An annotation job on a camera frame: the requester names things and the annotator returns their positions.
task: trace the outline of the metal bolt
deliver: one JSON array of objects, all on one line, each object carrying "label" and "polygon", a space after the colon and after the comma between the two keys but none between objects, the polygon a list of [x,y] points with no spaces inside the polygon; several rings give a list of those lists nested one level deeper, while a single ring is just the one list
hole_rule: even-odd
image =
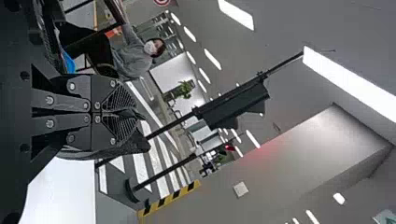
[{"label": "metal bolt", "polygon": [[85,116],[84,117],[84,122],[86,122],[86,123],[90,122],[90,117],[89,116]]},{"label": "metal bolt", "polygon": [[95,123],[100,123],[100,116],[95,117]]},{"label": "metal bolt", "polygon": [[73,134],[70,134],[67,136],[67,142],[72,143],[72,142],[74,142],[75,138],[76,137]]},{"label": "metal bolt", "polygon": [[115,87],[116,87],[116,81],[115,81],[115,80],[111,80],[111,81],[110,81],[110,86],[111,86],[112,88],[115,88]]},{"label": "metal bolt", "polygon": [[46,97],[46,102],[47,102],[47,105],[53,105],[53,97],[52,96],[47,96]]},{"label": "metal bolt", "polygon": [[116,145],[116,139],[115,138],[110,138],[110,144],[111,144],[111,146]]},{"label": "metal bolt", "polygon": [[95,109],[100,109],[100,103],[99,102],[95,103]]},{"label": "metal bolt", "polygon": [[55,124],[55,123],[53,122],[52,119],[49,119],[49,120],[47,120],[47,122],[46,122],[47,128],[53,128],[54,124]]},{"label": "metal bolt", "polygon": [[76,89],[76,84],[74,84],[74,82],[70,82],[69,89],[70,89],[70,91],[75,90]]}]

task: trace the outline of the white wall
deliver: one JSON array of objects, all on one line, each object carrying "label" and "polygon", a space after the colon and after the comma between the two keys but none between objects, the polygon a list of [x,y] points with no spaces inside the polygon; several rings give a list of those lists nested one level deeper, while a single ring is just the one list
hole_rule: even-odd
[{"label": "white wall", "polygon": [[[317,192],[317,198],[355,185],[392,147],[334,105],[204,179],[189,197],[148,222],[198,224],[202,214],[213,214],[211,223],[271,223],[304,195]],[[236,199],[233,186],[240,181],[249,193]]]}]

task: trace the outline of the ceiling light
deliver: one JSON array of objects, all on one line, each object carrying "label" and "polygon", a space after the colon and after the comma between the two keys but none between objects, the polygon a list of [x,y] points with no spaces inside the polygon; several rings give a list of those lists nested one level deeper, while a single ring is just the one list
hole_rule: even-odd
[{"label": "ceiling light", "polygon": [[209,52],[209,50],[204,49],[206,57],[212,62],[219,70],[221,70],[221,64],[219,61]]},{"label": "ceiling light", "polygon": [[362,103],[396,123],[396,96],[359,77],[338,63],[304,47],[303,63]]},{"label": "ceiling light", "polygon": [[205,88],[204,84],[202,84],[201,80],[198,80],[198,84],[201,87],[201,89],[206,93],[206,88]]},{"label": "ceiling light", "polygon": [[184,45],[183,45],[183,43],[181,43],[181,41],[179,39],[177,40],[177,42],[178,42],[178,45],[180,46],[180,48],[184,49]]},{"label": "ceiling light", "polygon": [[173,14],[173,12],[171,12],[171,17],[177,23],[177,25],[181,25],[180,20],[178,19],[178,17],[175,14]]},{"label": "ceiling light", "polygon": [[219,0],[219,8],[227,16],[246,26],[248,29],[254,30],[253,17],[246,11],[226,2],[225,0]]},{"label": "ceiling light", "polygon": [[317,220],[317,218],[314,216],[314,214],[311,211],[306,210],[305,212],[308,215],[309,219],[311,219],[312,223],[320,224],[320,222]]},{"label": "ceiling light", "polygon": [[193,42],[197,42],[197,39],[195,38],[195,35],[192,34],[192,32],[187,29],[187,27],[184,27],[184,32],[186,33],[186,35],[193,41]]},{"label": "ceiling light", "polygon": [[205,78],[205,80],[207,81],[207,83],[210,84],[210,78],[207,76],[207,74],[204,72],[204,70],[202,70],[202,68],[199,68],[199,72],[200,72],[201,75]]},{"label": "ceiling light", "polygon": [[338,202],[339,204],[344,204],[346,202],[346,199],[340,193],[335,193],[333,197],[335,201]]},{"label": "ceiling light", "polygon": [[236,152],[238,153],[238,155],[239,155],[240,157],[244,157],[244,154],[242,154],[242,152],[241,152],[241,150],[239,149],[239,147],[234,147],[234,148],[235,148]]},{"label": "ceiling light", "polygon": [[189,57],[189,59],[190,59],[190,61],[193,63],[193,64],[197,64],[197,62],[195,61],[195,59],[192,57],[192,55],[187,51],[187,56]]},{"label": "ceiling light", "polygon": [[260,148],[259,142],[256,140],[256,138],[249,130],[247,130],[247,137],[250,138],[250,141],[254,144],[256,148]]}]

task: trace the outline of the floor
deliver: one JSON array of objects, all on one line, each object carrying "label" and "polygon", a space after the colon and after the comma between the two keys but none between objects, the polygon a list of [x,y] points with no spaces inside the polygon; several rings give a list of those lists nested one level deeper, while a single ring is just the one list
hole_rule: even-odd
[{"label": "floor", "polygon": [[[67,9],[81,0],[64,0]],[[69,22],[78,26],[92,28],[96,21],[94,5],[89,4],[66,16]],[[83,58],[75,60],[78,67],[83,65]],[[152,93],[158,94],[149,74],[144,76]],[[141,131],[146,135],[163,126],[164,119],[156,101],[151,101],[140,81],[128,83],[134,92],[137,109],[147,120],[140,123]],[[133,204],[124,193],[124,181],[131,178],[133,185],[138,184],[149,176],[158,174],[163,169],[177,162],[174,135],[162,134],[150,141],[151,151],[146,154],[135,154],[116,158],[110,164],[103,166],[96,174],[96,223],[136,223],[135,211],[142,208],[142,204]],[[168,194],[187,186],[191,182],[188,171],[183,167],[159,179],[156,183],[146,186],[152,192],[150,199],[157,201]]]}]

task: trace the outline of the gray jacket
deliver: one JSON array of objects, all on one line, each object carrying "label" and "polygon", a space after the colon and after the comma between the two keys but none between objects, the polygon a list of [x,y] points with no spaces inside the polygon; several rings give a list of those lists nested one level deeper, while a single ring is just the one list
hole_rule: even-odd
[{"label": "gray jacket", "polygon": [[126,45],[112,48],[113,61],[121,81],[135,80],[149,70],[152,58],[143,51],[144,43],[132,30],[131,24],[121,26]]}]

